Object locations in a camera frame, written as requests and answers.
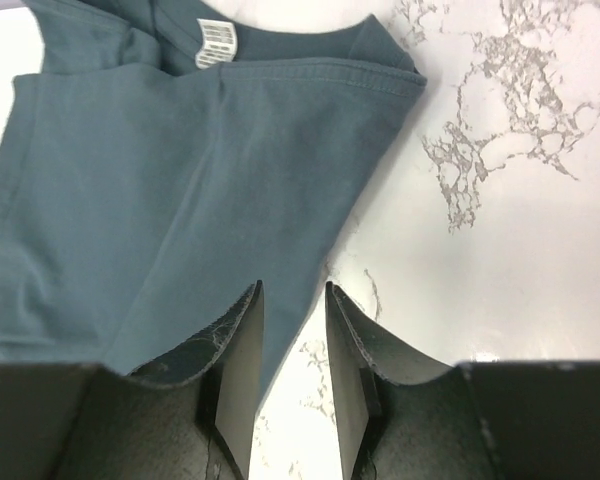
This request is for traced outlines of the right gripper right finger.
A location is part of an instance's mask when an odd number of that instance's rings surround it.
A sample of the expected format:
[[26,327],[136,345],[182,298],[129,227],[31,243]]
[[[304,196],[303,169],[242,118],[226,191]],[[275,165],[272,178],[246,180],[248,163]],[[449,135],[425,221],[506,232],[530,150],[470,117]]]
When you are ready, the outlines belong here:
[[600,479],[600,361],[441,363],[336,284],[326,333],[347,479]]

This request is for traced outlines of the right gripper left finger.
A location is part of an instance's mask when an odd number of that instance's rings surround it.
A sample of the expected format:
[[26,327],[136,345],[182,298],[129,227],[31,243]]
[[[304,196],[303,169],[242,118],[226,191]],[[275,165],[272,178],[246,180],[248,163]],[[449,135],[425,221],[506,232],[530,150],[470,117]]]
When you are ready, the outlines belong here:
[[0,479],[246,478],[263,327],[255,283],[127,376],[95,364],[0,364]]

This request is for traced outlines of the dark blue-grey t shirt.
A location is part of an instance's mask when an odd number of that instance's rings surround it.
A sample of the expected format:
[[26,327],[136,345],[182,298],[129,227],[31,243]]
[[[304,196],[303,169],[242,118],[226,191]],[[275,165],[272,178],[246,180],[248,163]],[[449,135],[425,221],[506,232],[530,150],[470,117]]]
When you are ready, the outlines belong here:
[[266,294],[260,386],[426,79],[375,17],[294,34],[233,24],[196,63],[200,1],[32,1],[37,74],[0,146],[0,362],[129,373]]

